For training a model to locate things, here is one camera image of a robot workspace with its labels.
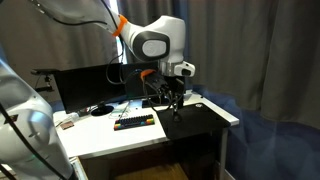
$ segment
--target black keyboard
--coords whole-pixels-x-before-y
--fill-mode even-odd
[[[120,120],[116,120],[114,123],[113,129],[115,131],[121,129],[128,129],[133,127],[147,126],[154,124],[153,115],[145,115],[145,116],[136,116],[131,118],[124,118]]]

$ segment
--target desk surface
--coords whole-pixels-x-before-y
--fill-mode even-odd
[[[230,123],[237,125],[239,120],[213,104],[206,98],[194,92],[188,91],[185,95],[184,105],[204,103],[218,115]],[[57,128],[60,140],[66,149],[69,157],[79,156],[81,158],[91,158],[115,152],[125,151],[133,148],[143,147],[167,141],[161,123],[156,112],[151,108],[141,108],[141,101],[130,102],[127,117],[134,117],[145,114],[153,114],[155,124],[144,127],[137,127],[114,131],[113,126],[116,118],[110,114],[93,117],[86,116],[75,121],[74,127],[62,130]],[[64,111],[54,113],[54,121],[65,119],[68,115]]]

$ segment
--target black desk mat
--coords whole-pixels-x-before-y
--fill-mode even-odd
[[[203,103],[186,105],[175,115],[172,109],[157,112],[157,115],[170,140],[208,133],[231,125]]]

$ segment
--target table leg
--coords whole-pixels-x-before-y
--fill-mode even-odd
[[[226,153],[227,153],[227,139],[228,139],[228,128],[224,128],[222,130],[222,137],[221,137],[219,180],[224,179],[225,166],[226,166]]]

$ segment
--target curtain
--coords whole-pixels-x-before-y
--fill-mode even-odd
[[[241,108],[269,120],[320,128],[319,1],[119,3],[136,24],[147,25],[159,13],[185,20],[185,60],[196,66],[193,84],[232,95]]]
[[[106,30],[94,24],[59,24],[26,0],[0,4],[0,43],[11,68],[32,87],[38,78],[31,75],[32,69],[101,65],[117,56],[115,38]],[[40,94],[48,101],[59,100],[54,81],[52,85],[56,91]],[[40,79],[38,86],[45,86],[44,80]]]

